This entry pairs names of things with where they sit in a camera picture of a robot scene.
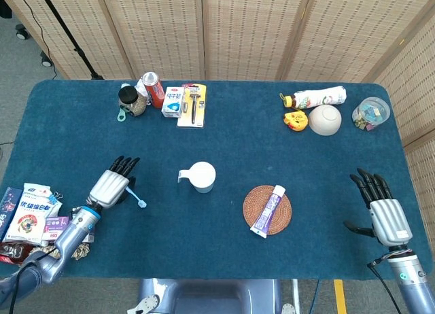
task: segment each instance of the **robot finger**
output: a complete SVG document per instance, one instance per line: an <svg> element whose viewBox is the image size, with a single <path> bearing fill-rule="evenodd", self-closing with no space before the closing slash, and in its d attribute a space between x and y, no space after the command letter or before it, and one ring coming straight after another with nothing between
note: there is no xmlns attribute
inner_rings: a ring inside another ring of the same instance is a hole
<svg viewBox="0 0 435 314"><path fill-rule="evenodd" d="M124 167L130 162L131 158L125 158L121 163L116 167L115 172L121 174Z"/></svg>
<svg viewBox="0 0 435 314"><path fill-rule="evenodd" d="M372 176L372 175L370 175L370 176L371 176L373 182L375 183L375 188L376 188L376 191L378 192L379 199L385 200L386 198L388 198L387 194L385 193L385 190L383 189L383 187L381 185L381 182L375 176Z"/></svg>
<svg viewBox="0 0 435 314"><path fill-rule="evenodd" d="M373 198L370 195L370 192L369 192L366 184L357 175L351 174L350 178L355 182L356 186L360 190L362 199L366 203L367 209L369 209L370 208L370 202L373 201Z"/></svg>
<svg viewBox="0 0 435 314"><path fill-rule="evenodd" d="M112 165L110 166L109 170L114 171L116 169L116 167L119 165L119 163L122 161L123 158L124 158L124 156L117 157L116 160L114 161L114 163L112 163Z"/></svg>
<svg viewBox="0 0 435 314"><path fill-rule="evenodd" d="M382 189L383 189L383 191L384 191L384 193L385 193L386 198L394 199L394 197L393 197L391 191L389 190L388 184L387 184L387 182L385 181L385 179L383 179L380 175L378 175L378 174L376 174L376 173L375 173L375 178L376 178L376 180L381 184Z"/></svg>
<svg viewBox="0 0 435 314"><path fill-rule="evenodd" d="M124 177L127 177L128 174L133 170L133 168L135 167L135 165L138 163L139 160L140 160L140 158L135 158L132 161L130 161L129 164L126 165L126 167L121 175L123 175Z"/></svg>
<svg viewBox="0 0 435 314"><path fill-rule="evenodd" d="M358 168L357 170L358 170L358 173L362 176L362 178L366 182L368 190L370 191L370 194L372 195L372 199L379 200L379 195L378 195L378 192L376 191L375 183L372 180L372 175L361 168Z"/></svg>

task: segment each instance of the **purple toothpaste tube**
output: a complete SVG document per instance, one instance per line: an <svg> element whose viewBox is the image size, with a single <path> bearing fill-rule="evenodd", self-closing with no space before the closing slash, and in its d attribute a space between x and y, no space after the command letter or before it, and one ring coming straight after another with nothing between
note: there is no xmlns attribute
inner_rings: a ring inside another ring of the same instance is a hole
<svg viewBox="0 0 435 314"><path fill-rule="evenodd" d="M267 230L272 222L273 214L278 207L279 202L283 198L285 188L280 185L276 185L273 189L272 195L267 201L267 204L263 212L258 217L256 223L251 227L251 230L263 238L267 237Z"/></svg>

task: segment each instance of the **red can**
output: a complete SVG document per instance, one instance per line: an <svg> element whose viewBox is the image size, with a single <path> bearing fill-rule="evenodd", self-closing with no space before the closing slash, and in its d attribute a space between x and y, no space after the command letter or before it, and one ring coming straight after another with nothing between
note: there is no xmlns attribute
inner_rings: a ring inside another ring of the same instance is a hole
<svg viewBox="0 0 435 314"><path fill-rule="evenodd" d="M164 90L158 75L153 71L149 71L143 74L142 82L148 92L151 104L156 108L161 108L164 101Z"/></svg>

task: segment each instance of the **floor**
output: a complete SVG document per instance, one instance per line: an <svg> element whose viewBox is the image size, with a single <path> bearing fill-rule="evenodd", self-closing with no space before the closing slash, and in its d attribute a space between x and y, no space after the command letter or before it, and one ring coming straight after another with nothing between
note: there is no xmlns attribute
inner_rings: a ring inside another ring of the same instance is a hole
<svg viewBox="0 0 435 314"><path fill-rule="evenodd" d="M27 97L32 87L53 77L52 68L41 66L40 49L33 39L21 41L15 36L16 18L0 18L0 180L5 172ZM435 285L434 275L430 277ZM301 313L309 313L316 280L300 280ZM403 313L407 313L393 281L387 281ZM43 287L16 305L15 314L126 313L137 301L137 279L61 279ZM358 314L394 314L396 310L377 280L344 281L347 312ZM283 300L292 302L290 281L282 282ZM337 313L334 283L322 281L312 313Z"/></svg>

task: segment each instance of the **caster wheel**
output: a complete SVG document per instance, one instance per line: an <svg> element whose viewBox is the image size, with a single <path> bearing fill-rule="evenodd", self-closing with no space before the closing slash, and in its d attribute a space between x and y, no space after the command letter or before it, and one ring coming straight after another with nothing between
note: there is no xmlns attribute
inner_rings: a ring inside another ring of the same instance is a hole
<svg viewBox="0 0 435 314"><path fill-rule="evenodd" d="M46 59L46 60L44 60L44 59L42 59L41 60L41 64L44 66L44 67L51 67L53 64L52 64L52 62L50 61L50 59Z"/></svg>
<svg viewBox="0 0 435 314"><path fill-rule="evenodd" d="M53 65L52 61L47 57L44 52L41 52L41 65L44 67L51 67Z"/></svg>
<svg viewBox="0 0 435 314"><path fill-rule="evenodd" d="M16 37L20 40L27 40L30 35L29 33L26 31L26 28L24 27L23 24L18 24L15 26L16 29Z"/></svg>
<svg viewBox="0 0 435 314"><path fill-rule="evenodd" d="M20 40L27 40L29 38L29 34L26 30L17 31L16 37Z"/></svg>
<svg viewBox="0 0 435 314"><path fill-rule="evenodd" d="M292 304L284 304L282 314L296 314L296 310Z"/></svg>

